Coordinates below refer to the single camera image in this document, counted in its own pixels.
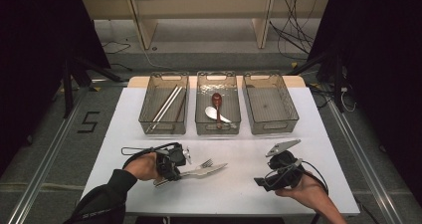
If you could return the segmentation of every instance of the floor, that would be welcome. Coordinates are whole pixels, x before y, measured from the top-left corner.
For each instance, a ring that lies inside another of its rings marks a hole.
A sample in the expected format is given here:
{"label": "floor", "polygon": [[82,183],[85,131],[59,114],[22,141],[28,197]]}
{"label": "floor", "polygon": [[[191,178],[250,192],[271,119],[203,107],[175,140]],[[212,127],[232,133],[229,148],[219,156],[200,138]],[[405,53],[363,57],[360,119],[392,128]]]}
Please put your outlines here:
{"label": "floor", "polygon": [[[283,19],[273,21],[279,28],[285,23]],[[315,36],[319,19],[304,19],[300,23],[306,24],[304,30],[310,37]],[[307,57],[283,39],[279,41],[272,29],[265,49],[258,49],[252,23],[246,19],[159,21],[146,53],[140,49],[131,21],[96,21],[95,26],[111,71],[123,78],[148,76],[152,71],[168,69],[195,74],[199,70],[227,70],[227,67],[236,72],[277,69],[286,73]],[[306,83],[317,83],[317,68],[302,74]],[[90,88],[74,86],[78,105],[74,115],[67,119],[63,119],[63,91],[57,91],[33,133],[32,144],[21,148],[1,177],[0,223],[9,220],[61,223],[72,213],[96,161],[119,94],[126,85],[105,81],[96,73],[90,75],[94,79]],[[329,84],[317,85],[326,91],[330,89]],[[358,104],[355,106],[353,99],[345,94],[344,105],[348,111],[338,113],[332,102],[327,101],[329,97],[324,93],[315,93],[316,106],[352,193],[368,210],[347,217],[347,222],[375,223],[373,215],[379,223],[422,223],[421,207],[388,154],[382,151]],[[92,127],[86,121],[96,123],[93,132],[81,132]],[[284,219],[286,223],[311,223],[312,216]],[[135,217],[127,217],[124,223],[134,220]]]}

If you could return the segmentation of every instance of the white table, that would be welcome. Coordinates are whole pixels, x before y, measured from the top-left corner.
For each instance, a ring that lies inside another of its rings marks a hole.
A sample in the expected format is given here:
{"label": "white table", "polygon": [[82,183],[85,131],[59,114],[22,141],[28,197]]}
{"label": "white table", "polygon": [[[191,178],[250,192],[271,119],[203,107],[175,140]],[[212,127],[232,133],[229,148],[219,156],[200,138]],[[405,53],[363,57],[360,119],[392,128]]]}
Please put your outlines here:
{"label": "white table", "polygon": [[[319,170],[340,213],[346,216],[359,213],[308,88],[289,88],[300,116],[295,130],[266,136],[251,135],[241,89],[242,122],[238,135],[198,136],[194,121],[196,91],[191,89],[186,134],[146,136],[138,122],[145,92],[146,88],[123,89],[83,195],[107,183],[112,171],[122,167],[128,159],[128,156],[120,154],[122,147],[151,147],[178,141],[183,147],[189,146],[193,161],[192,165],[180,167],[181,171],[192,169],[208,158],[212,158],[214,164],[227,162],[228,165],[208,176],[183,178],[159,188],[155,188],[152,181],[138,181],[127,195],[128,214],[267,217],[313,214],[313,210],[293,199],[278,197],[272,191],[266,192],[254,181],[254,177],[263,177],[271,171],[265,154],[275,143],[299,138],[302,142],[289,151]],[[306,164],[304,168],[317,174]]]}

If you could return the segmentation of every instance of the gray carpet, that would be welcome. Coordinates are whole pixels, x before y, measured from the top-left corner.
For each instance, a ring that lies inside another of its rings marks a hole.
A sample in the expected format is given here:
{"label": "gray carpet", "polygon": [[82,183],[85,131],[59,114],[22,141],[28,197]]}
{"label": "gray carpet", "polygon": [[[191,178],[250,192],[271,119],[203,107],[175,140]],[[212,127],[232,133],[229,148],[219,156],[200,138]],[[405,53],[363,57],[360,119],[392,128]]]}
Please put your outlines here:
{"label": "gray carpet", "polygon": [[[121,66],[112,66],[111,71],[123,78],[161,71],[150,66],[143,54],[115,54],[108,55],[108,58],[111,63],[119,63],[132,69],[129,71]],[[192,75],[201,70],[234,70],[242,73],[248,70],[278,69],[286,73],[292,69],[292,60],[283,58],[280,54],[271,53],[242,54],[241,56],[239,54],[153,54],[149,58],[153,64],[188,70]],[[310,73],[304,76],[307,83],[315,81],[315,73],[312,72],[316,70],[317,68],[313,68],[307,71]],[[102,77],[96,73],[90,72],[90,74],[93,78]],[[70,132],[25,223],[60,223],[72,213],[76,202],[81,197],[122,89],[122,87],[98,86],[101,87],[98,92],[91,91],[83,99]],[[315,101],[316,106],[324,103],[319,95],[315,95]],[[94,132],[80,133],[78,131],[89,130],[92,127],[83,124],[87,112],[97,112],[89,115],[89,120],[96,121],[97,126]],[[7,222],[26,183],[31,180],[37,170],[63,121],[63,113],[64,95],[58,92],[56,101],[52,103],[34,133],[34,143],[21,148],[0,179],[0,223]],[[386,223],[329,107],[321,108],[319,113],[352,192],[380,223]],[[404,223],[420,223],[422,221],[420,206],[389,161],[388,155],[379,150],[378,140],[364,113],[357,109],[355,112],[346,112],[345,115],[365,152],[370,156],[375,170],[380,174],[383,185],[397,205]],[[134,220],[134,217],[127,217],[124,223],[133,223]],[[292,224],[310,223],[311,220],[312,216],[285,217],[286,223]],[[347,218],[347,222],[373,223],[369,215],[363,211],[356,217]]]}

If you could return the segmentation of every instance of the fork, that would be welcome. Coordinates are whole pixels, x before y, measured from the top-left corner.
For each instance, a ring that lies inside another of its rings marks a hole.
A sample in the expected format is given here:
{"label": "fork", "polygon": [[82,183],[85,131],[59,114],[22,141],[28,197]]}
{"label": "fork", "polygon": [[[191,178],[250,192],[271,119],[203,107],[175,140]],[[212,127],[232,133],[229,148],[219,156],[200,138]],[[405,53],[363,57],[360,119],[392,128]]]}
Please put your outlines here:
{"label": "fork", "polygon": [[[210,158],[210,159],[204,161],[203,163],[199,164],[198,166],[196,166],[194,170],[198,170],[198,169],[205,168],[205,167],[210,167],[210,166],[212,166],[212,164],[213,164],[213,161]],[[186,176],[188,174],[189,174],[188,171],[182,172],[182,173],[180,173],[180,176]],[[154,185],[155,185],[155,187],[159,187],[159,186],[164,185],[165,183],[168,183],[168,182],[170,182],[170,181],[167,180],[167,179],[161,180],[159,182],[154,181]]]}

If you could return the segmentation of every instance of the black sleeve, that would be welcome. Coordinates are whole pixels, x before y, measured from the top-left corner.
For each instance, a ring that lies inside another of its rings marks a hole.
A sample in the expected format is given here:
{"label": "black sleeve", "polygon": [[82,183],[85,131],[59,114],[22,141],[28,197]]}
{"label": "black sleeve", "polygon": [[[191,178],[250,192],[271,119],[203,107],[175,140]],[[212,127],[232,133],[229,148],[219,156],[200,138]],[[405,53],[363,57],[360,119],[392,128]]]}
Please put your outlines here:
{"label": "black sleeve", "polygon": [[122,223],[127,191],[137,179],[131,173],[116,169],[108,184],[91,190],[65,223]]}

